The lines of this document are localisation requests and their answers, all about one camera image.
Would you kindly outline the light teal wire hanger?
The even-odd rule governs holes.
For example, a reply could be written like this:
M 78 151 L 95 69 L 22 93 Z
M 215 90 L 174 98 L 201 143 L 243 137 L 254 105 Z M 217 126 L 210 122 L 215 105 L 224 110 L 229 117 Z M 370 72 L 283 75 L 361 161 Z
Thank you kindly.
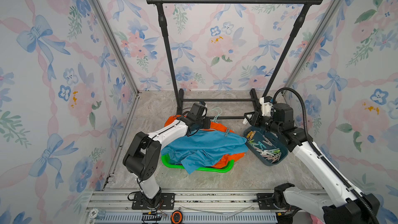
M 212 120 L 212 123 L 219 123 L 218 116 L 215 116 Z

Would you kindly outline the dark teal clothespin bin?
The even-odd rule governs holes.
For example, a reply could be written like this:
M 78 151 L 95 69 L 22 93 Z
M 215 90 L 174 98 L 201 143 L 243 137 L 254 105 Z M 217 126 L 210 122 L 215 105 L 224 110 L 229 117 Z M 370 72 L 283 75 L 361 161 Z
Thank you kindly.
M 243 132 L 246 146 L 266 166 L 281 163 L 288 155 L 288 149 L 277 139 L 275 134 L 257 127 L 249 127 Z

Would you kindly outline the white clothespin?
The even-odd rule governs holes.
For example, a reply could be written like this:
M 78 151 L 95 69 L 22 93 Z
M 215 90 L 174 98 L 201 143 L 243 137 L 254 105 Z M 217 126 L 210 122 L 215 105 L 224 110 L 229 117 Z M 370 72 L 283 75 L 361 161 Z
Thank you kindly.
M 244 113 L 244 120 L 243 120 L 243 124 L 250 124 L 250 120 L 251 120 L 252 114 L 250 113 Z

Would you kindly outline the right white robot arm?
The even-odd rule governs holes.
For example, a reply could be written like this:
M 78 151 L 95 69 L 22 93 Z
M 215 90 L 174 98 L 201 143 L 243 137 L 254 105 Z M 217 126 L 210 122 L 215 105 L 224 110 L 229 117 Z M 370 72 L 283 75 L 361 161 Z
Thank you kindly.
M 276 138 L 312 172 L 327 195 L 315 196 L 292 183 L 274 188 L 273 203 L 279 209 L 295 206 L 325 224 L 377 224 L 379 200 L 352 184 L 325 156 L 305 127 L 296 127 L 293 109 L 284 103 L 271 107 L 266 116 L 259 112 L 244 114 L 248 123 Z

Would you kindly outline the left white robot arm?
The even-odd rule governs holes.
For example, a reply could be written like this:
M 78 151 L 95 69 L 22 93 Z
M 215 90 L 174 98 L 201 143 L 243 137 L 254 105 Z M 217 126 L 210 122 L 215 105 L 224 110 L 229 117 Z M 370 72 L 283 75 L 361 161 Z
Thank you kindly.
M 139 132 L 135 135 L 122 163 L 136 177 L 140 187 L 138 195 L 144 200 L 157 205 L 161 199 L 162 191 L 153 174 L 162 149 L 178 138 L 192 136 L 200 129 L 208 129 L 210 119 L 206 114 L 206 103 L 200 101 L 171 124 L 148 134 Z

